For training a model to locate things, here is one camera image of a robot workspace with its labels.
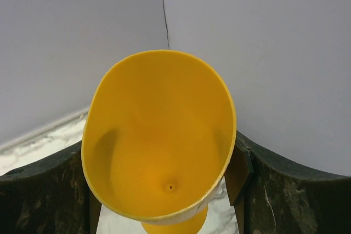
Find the yellow wine glass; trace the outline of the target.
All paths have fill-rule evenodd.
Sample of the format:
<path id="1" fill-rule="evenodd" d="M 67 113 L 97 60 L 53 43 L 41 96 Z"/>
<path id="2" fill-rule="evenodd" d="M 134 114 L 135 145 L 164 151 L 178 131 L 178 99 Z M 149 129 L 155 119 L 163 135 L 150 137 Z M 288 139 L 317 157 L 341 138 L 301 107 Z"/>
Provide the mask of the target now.
<path id="1" fill-rule="evenodd" d="M 115 64 L 93 96 L 82 167 L 96 199 L 147 233 L 198 233 L 229 165 L 236 112 L 201 59 L 150 50 Z"/>

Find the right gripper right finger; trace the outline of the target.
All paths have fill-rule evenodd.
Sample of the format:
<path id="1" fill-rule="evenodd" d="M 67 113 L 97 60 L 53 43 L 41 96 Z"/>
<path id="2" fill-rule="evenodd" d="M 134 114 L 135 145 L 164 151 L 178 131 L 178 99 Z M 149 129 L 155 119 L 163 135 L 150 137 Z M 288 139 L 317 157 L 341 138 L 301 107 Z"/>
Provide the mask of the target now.
<path id="1" fill-rule="evenodd" d="M 350 177 L 296 163 L 241 133 L 225 183 L 239 233 L 350 233 Z"/>

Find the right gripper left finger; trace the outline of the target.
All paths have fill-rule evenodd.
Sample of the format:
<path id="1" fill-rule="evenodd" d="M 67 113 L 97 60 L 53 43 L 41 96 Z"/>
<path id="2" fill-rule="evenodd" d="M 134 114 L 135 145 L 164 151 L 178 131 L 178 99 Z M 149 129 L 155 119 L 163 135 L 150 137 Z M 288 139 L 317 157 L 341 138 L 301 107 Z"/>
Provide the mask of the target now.
<path id="1" fill-rule="evenodd" d="M 81 144 L 1 176 L 1 233 L 96 233 L 101 203 L 84 178 Z"/>

